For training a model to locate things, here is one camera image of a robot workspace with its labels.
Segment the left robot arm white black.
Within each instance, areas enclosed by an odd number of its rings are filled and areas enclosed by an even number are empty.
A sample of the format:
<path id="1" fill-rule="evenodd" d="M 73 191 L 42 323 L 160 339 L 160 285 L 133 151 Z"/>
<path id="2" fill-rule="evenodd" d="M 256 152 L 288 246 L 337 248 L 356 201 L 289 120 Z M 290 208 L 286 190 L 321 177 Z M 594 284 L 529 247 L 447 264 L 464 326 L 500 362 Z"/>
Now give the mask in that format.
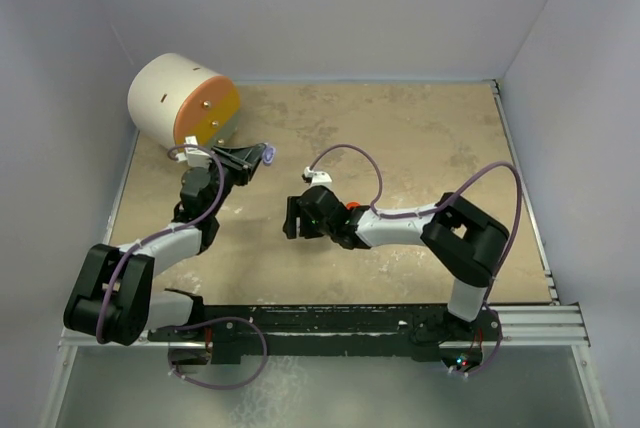
<path id="1" fill-rule="evenodd" d="M 206 317 L 194 296 L 152 293 L 154 278 L 209 249 L 219 231 L 217 214 L 234 187 L 245 186 L 275 150 L 267 143 L 206 148 L 188 137 L 168 157 L 188 168 L 171 222 L 160 231 L 120 246 L 99 243 L 86 254 L 63 313 L 65 328 L 100 344 L 129 346 L 146 330 L 171 326 L 184 340 L 202 335 Z"/>

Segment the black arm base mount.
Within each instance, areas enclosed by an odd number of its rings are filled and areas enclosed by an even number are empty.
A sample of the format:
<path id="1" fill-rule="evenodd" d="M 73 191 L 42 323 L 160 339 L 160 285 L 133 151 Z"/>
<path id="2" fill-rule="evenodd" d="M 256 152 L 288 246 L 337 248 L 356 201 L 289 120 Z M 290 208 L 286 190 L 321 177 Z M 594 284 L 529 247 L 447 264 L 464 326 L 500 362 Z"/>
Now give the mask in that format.
<path id="1" fill-rule="evenodd" d="M 153 342 L 173 351 L 200 343 L 213 364 L 246 356 L 401 357 L 464 368 L 482 363 L 502 339 L 498 314 L 467 322 L 444 304 L 207 305 L 191 297 L 186 323 L 150 320 Z"/>

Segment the purple earbud charging case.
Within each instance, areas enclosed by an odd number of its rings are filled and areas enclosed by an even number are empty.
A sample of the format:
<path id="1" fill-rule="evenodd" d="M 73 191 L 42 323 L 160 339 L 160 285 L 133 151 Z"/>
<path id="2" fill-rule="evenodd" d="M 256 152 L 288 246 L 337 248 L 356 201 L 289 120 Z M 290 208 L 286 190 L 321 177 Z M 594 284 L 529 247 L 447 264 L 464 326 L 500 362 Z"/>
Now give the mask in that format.
<path id="1" fill-rule="evenodd" d="M 270 166 L 276 155 L 276 148 L 273 145 L 266 144 L 262 153 L 262 163 L 266 166 Z"/>

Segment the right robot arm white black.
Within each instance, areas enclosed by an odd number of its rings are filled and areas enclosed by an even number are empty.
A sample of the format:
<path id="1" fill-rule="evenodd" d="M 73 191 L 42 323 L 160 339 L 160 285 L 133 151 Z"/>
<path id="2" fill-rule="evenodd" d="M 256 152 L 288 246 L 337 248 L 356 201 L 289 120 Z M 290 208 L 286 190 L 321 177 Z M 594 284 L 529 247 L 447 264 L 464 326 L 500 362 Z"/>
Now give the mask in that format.
<path id="1" fill-rule="evenodd" d="M 511 233 L 502 223 L 452 192 L 402 213 L 344 204 L 329 188 L 313 186 L 287 198 L 283 232 L 289 239 L 326 236 L 348 250 L 426 247 L 454 277 L 444 324 L 456 339 L 479 329 L 479 312 L 511 245 Z"/>

